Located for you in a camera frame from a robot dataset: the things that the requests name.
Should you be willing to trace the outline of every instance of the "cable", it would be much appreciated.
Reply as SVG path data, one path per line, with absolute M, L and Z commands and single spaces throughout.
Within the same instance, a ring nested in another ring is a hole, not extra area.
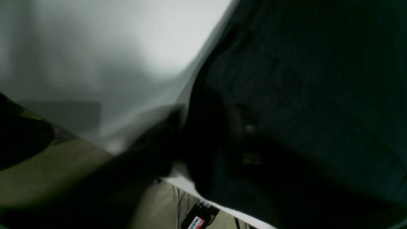
M 186 193 L 186 191 L 184 191 L 184 193 L 183 193 L 182 196 L 181 196 L 181 199 L 180 199 L 180 202 L 181 202 L 181 203 L 182 203 L 182 200 L 184 199 L 185 193 Z
M 175 196 L 176 196 L 176 195 L 177 195 L 177 187 L 175 187 L 175 186 L 174 186 L 174 191 L 175 191 L 174 193 L 175 193 Z M 175 201 L 177 201 L 177 211 L 178 211 L 178 198 L 177 198 L 177 197 L 175 198 Z M 177 218 L 177 222 L 176 222 L 175 228 L 176 228 L 176 229 L 179 229 L 179 221 L 178 221 L 178 218 Z
M 239 220 L 236 217 L 234 218 L 234 222 L 236 223 L 236 228 L 240 229 Z
M 179 188 L 177 188 L 177 195 L 178 195 L 178 212 L 177 212 L 177 229 L 179 229 L 181 227 L 180 223 L 179 223 L 179 216 L 181 215 L 181 205 L 179 204 Z

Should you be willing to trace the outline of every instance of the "beige floor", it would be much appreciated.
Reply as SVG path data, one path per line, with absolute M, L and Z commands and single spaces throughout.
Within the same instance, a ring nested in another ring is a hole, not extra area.
M 39 155 L 0 172 L 0 206 L 24 206 L 40 201 L 68 187 L 111 158 L 107 152 L 83 140 L 51 146 Z M 180 203 L 182 217 L 188 209 L 188 200 L 191 206 L 195 198 L 185 194 Z M 171 184 L 163 182 L 147 190 L 131 228 L 175 229 L 176 221 L 177 195 Z M 235 229 L 234 217 L 221 211 L 208 228 Z M 241 228 L 245 228 L 244 222 L 241 222 Z

